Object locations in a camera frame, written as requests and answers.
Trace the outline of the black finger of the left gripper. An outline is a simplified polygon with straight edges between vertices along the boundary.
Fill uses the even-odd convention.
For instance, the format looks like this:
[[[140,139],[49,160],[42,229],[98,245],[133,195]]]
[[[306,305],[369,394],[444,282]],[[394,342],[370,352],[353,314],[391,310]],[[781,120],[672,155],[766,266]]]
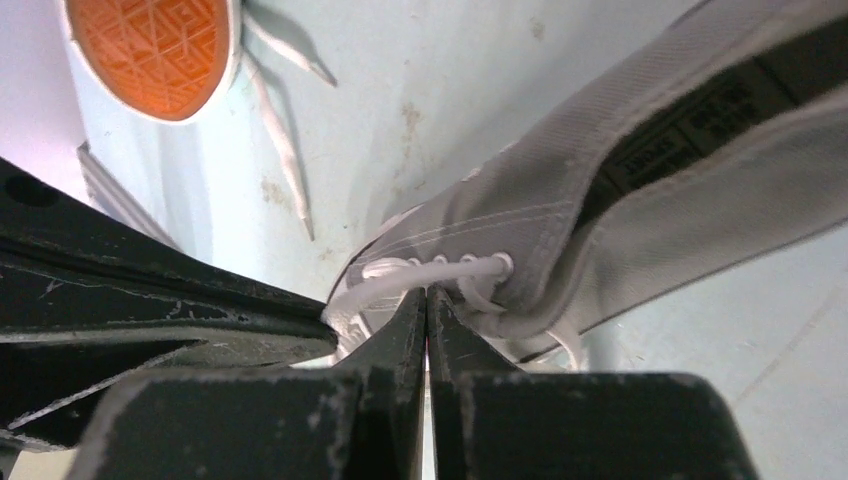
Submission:
[[[151,367],[331,353],[320,302],[198,261],[1,165],[1,443],[74,448],[103,393]]]

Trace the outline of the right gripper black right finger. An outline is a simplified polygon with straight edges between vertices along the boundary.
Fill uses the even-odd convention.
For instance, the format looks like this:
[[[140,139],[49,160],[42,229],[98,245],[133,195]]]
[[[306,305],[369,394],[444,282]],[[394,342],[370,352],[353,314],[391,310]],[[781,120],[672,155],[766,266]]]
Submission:
[[[531,374],[427,291],[440,479],[754,479],[726,403],[682,372]]]

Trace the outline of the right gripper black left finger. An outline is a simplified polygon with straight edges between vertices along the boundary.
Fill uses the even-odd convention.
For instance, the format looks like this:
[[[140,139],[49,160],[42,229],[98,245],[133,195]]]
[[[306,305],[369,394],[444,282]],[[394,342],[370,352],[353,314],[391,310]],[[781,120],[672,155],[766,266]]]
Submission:
[[[338,364],[162,369],[95,410],[72,479],[416,479],[426,294]]]

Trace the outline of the grey canvas sneaker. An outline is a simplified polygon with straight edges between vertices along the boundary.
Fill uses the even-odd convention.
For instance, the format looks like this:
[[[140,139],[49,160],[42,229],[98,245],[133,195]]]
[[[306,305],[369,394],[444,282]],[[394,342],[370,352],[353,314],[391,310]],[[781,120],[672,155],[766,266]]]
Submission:
[[[387,220],[323,321],[341,360],[438,285],[507,358],[847,221],[847,5],[704,1]]]

